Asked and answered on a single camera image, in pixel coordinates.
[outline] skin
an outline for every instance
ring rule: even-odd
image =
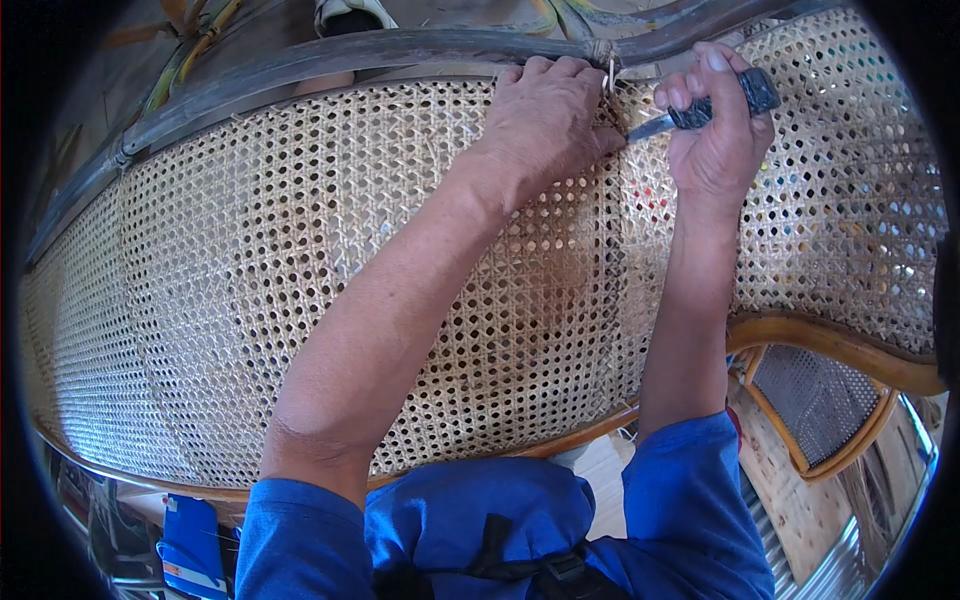
[[[657,90],[677,108],[710,95],[716,116],[699,132],[674,132],[670,144],[678,214],[640,391],[643,434],[724,408],[739,211],[773,140],[770,117],[749,117],[734,75],[749,65],[726,46],[695,48],[689,74]],[[517,209],[624,144],[615,130],[590,126],[603,76],[570,57],[533,57],[500,76],[483,138],[333,302],[293,361],[261,478],[310,483],[364,508],[373,452],[473,265]]]

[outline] black strap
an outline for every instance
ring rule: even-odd
[[[629,600],[630,596],[601,571],[584,563],[586,542],[569,552],[549,554],[534,561],[503,561],[503,546],[513,522],[490,513],[483,528],[483,541],[467,568],[419,570],[412,564],[389,572],[377,571],[373,591],[378,600],[433,600],[433,586],[427,575],[454,573],[478,579],[517,582],[533,578],[533,587],[546,600]]]

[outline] blue box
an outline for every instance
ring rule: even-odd
[[[168,494],[163,539],[156,552],[163,561],[167,586],[208,600],[228,600],[220,560],[217,512],[188,496]]]

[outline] fingernail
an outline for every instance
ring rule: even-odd
[[[727,62],[726,57],[716,48],[707,50],[707,65],[709,65],[711,71],[723,72],[730,70],[730,63]]]
[[[699,94],[704,91],[703,85],[700,83],[700,78],[694,75],[693,73],[686,74],[686,86],[690,88],[695,94]]]
[[[670,104],[676,110],[684,109],[684,95],[680,93],[679,89],[674,88],[670,90]]]

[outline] finger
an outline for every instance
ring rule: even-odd
[[[727,59],[727,62],[730,63],[730,66],[733,67],[733,71],[735,73],[742,73],[750,68],[750,64],[746,62],[743,57],[736,54],[736,51],[734,51],[733,48],[727,44],[720,42],[708,43],[705,41],[698,41],[697,43],[693,44],[693,51],[697,53],[697,58],[700,58],[711,46],[720,51],[724,58]]]
[[[704,86],[713,104],[714,127],[746,131],[750,127],[750,109],[740,81],[733,72],[720,44],[709,44],[700,57]]]
[[[663,89],[666,91],[667,98],[670,100],[670,106],[676,110],[687,110],[693,97],[690,90],[686,88],[686,74],[671,73],[663,78]]]
[[[597,146],[600,148],[600,156],[616,152],[627,143],[623,135],[612,127],[598,127],[593,130],[593,135],[597,140]]]
[[[520,76],[523,75],[523,67],[515,64],[513,66],[508,66],[504,69],[500,76],[496,78],[496,86],[500,87],[502,85],[515,84],[520,81]]]
[[[666,110],[670,106],[670,97],[666,94],[666,87],[663,84],[654,88],[654,104],[660,110]]]
[[[754,131],[754,139],[766,148],[774,142],[774,120],[769,112],[764,112],[750,119],[750,128]]]
[[[694,98],[707,96],[707,86],[704,85],[704,75],[700,69],[700,62],[694,61],[686,70],[686,88]]]
[[[527,63],[523,65],[523,76],[521,79],[532,77],[534,75],[542,75],[546,73],[553,65],[553,61],[550,59],[545,59],[544,57],[530,57],[527,59]]]
[[[590,87],[600,87],[603,85],[603,78],[607,77],[607,74],[601,71],[600,69],[584,69],[583,71],[577,73],[577,79],[587,82]]]
[[[559,75],[561,77],[576,77],[578,73],[589,69],[590,63],[583,59],[574,59],[573,57],[560,57],[553,66],[550,67],[550,75]]]

